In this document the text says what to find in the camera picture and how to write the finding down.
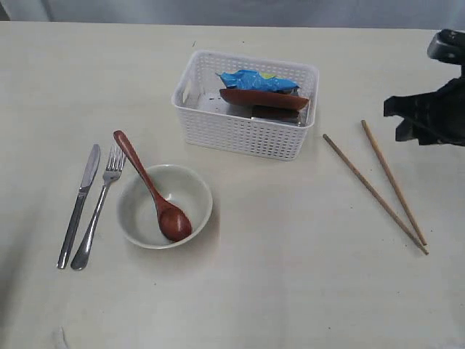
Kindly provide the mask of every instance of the gray wall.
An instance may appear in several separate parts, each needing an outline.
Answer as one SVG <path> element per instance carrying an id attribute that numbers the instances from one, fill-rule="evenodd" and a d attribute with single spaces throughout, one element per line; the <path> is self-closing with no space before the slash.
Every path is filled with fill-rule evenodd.
<path id="1" fill-rule="evenodd" d="M 0 0 L 12 20 L 465 28 L 465 0 Z"/>

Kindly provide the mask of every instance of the butter knife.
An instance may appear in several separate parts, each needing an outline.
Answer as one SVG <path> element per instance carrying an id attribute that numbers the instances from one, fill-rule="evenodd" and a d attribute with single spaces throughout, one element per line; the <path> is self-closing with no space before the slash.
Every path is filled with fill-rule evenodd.
<path id="1" fill-rule="evenodd" d="M 65 269 L 70 258 L 71 248 L 73 247 L 74 238 L 76 237 L 76 231 L 78 230 L 79 219 L 81 218 L 82 209 L 84 202 L 87 197 L 87 193 L 94 181 L 95 174 L 100 162 L 100 146 L 94 144 L 87 160 L 86 169 L 84 170 L 84 176 L 82 177 L 81 186 L 79 187 L 78 198 L 74 204 L 73 214 L 70 218 L 70 224 L 66 230 L 65 240 L 61 248 L 60 256 L 58 257 L 57 268 Z"/>

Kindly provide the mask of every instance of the white ceramic bowl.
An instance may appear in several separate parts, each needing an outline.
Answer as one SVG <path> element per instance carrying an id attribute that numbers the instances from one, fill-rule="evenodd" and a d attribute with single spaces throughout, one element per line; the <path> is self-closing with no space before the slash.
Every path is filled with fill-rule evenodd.
<path id="1" fill-rule="evenodd" d="M 178 242 L 165 238 L 158 227 L 152 196 L 136 176 L 118 203 L 118 218 L 125 237 L 146 249 L 168 249 L 193 239 L 210 218 L 213 198 L 208 185 L 196 172 L 180 165 L 157 165 L 148 168 L 147 173 L 160 195 L 186 214 L 193 232 Z"/>

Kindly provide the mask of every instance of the chopstick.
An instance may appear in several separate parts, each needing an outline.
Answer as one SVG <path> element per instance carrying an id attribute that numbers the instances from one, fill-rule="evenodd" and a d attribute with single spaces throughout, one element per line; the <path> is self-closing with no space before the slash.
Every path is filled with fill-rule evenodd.
<path id="1" fill-rule="evenodd" d="M 397 198 L 399 199 L 400 203 L 402 204 L 402 207 L 404 208 L 405 213 L 407 214 L 408 220 L 410 220 L 410 223 L 412 223 L 413 229 L 416 232 L 416 235 L 420 239 L 421 243 L 426 246 L 426 240 L 423 237 L 423 234 L 421 233 L 420 227 L 417 224 L 415 217 L 413 216 L 410 207 L 407 204 L 407 201 L 405 201 L 404 195 L 402 194 L 402 191 L 399 188 L 399 185 L 397 185 L 397 182 L 395 181 L 394 176 L 392 175 L 391 169 L 389 168 L 389 165 L 387 164 L 386 160 L 384 159 L 383 153 L 381 152 L 381 149 L 378 146 L 378 143 L 375 140 L 375 137 L 371 133 L 370 128 L 368 127 L 368 124 L 365 120 L 362 120 L 362 126 L 363 129 L 365 130 L 365 133 L 370 140 L 371 147 L 376 153 L 376 156 L 378 157 L 379 162 L 383 166 L 384 172 L 386 173 L 387 178 L 391 182 L 392 187 L 394 188 L 395 194 L 397 195 Z"/>
<path id="2" fill-rule="evenodd" d="M 421 244 L 421 242 L 410 232 L 407 226 L 400 220 L 400 218 L 395 214 L 395 212 L 389 207 L 387 202 L 378 194 L 378 192 L 373 188 L 373 186 L 362 176 L 360 171 L 350 162 L 350 160 L 342 153 L 342 151 L 337 147 L 336 144 L 331 140 L 331 138 L 324 134 L 323 138 L 326 142 L 333 148 L 333 150 L 339 155 L 343 162 L 354 172 L 354 175 L 362 182 L 362 184 L 370 191 L 371 195 L 380 203 L 381 206 L 386 210 L 386 212 L 391 216 L 391 218 L 400 226 L 400 228 L 407 234 L 407 236 L 414 242 L 414 244 L 426 255 L 429 254 L 428 250 Z"/>

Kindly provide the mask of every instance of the blue snack package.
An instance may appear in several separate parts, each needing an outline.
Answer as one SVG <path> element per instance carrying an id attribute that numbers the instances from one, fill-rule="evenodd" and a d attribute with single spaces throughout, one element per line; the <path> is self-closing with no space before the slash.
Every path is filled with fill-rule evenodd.
<path id="1" fill-rule="evenodd" d="M 295 82 L 273 75 L 263 77 L 258 71 L 241 69 L 236 73 L 223 73 L 220 76 L 228 89 L 253 89 L 264 92 L 291 92 L 299 88 Z"/>

